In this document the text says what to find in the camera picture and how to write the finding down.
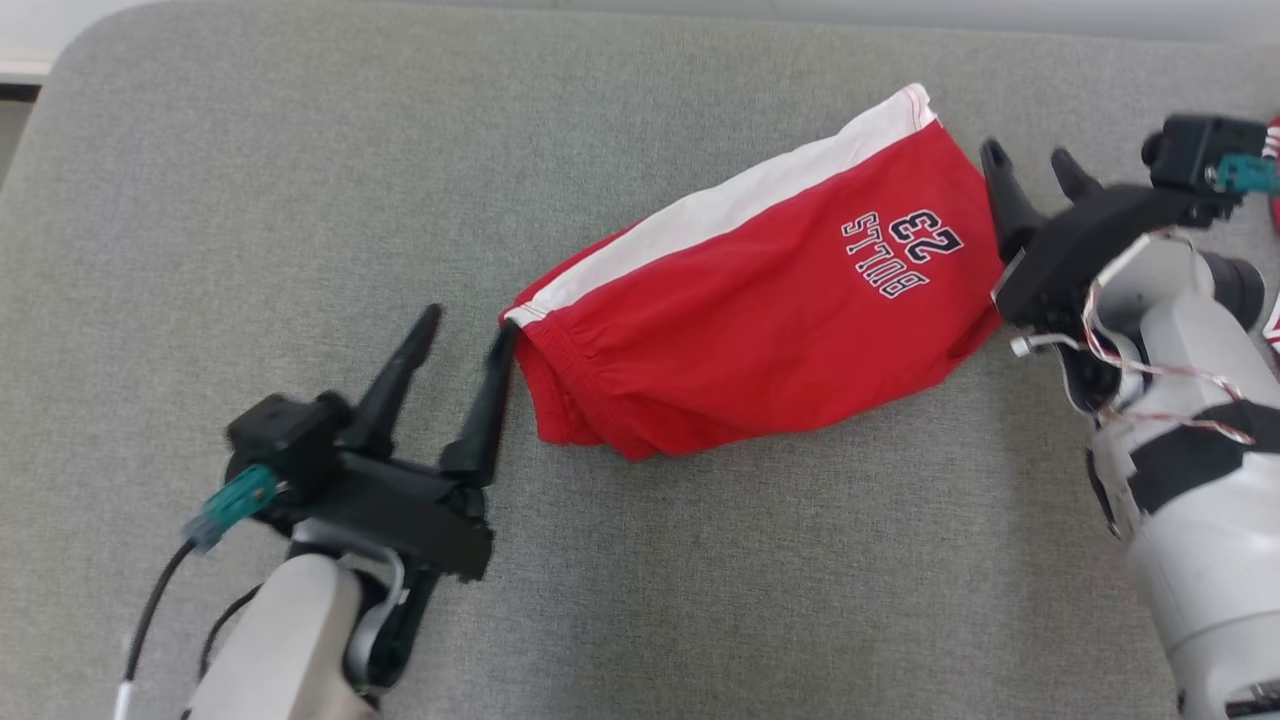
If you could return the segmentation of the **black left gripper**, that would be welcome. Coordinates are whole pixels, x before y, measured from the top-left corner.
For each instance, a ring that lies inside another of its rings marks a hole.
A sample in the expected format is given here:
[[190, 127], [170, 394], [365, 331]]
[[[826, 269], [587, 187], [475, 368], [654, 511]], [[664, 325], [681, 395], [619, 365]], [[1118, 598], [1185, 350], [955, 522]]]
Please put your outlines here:
[[268, 507], [270, 527], [287, 534], [305, 520], [317, 520], [388, 547], [407, 564], [465, 582], [484, 578], [494, 544], [484, 487], [495, 475], [518, 327], [500, 324], [468, 415], [454, 441], [442, 450], [438, 470], [378, 460], [389, 459], [396, 450], [401, 410], [442, 316], [442, 305], [428, 305], [366, 389], [346, 428], [346, 448], [356, 454], [339, 454], [335, 478], [321, 483], [310, 498], [273, 501]]

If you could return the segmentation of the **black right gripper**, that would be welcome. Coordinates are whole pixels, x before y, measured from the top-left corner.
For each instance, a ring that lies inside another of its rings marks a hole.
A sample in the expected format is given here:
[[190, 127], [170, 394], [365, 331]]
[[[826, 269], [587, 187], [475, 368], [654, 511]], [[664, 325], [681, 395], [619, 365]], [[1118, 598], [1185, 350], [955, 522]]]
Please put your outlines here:
[[1066, 149], [1055, 149], [1050, 164], [1073, 205], [1044, 219], [1018, 182], [1004, 146], [996, 138], [980, 146], [998, 255], [1007, 263], [995, 288], [995, 306], [1012, 325], [1042, 322], [1050, 307], [1091, 283], [1143, 234], [1171, 225], [1207, 228], [1242, 204], [1238, 193], [1103, 187]]

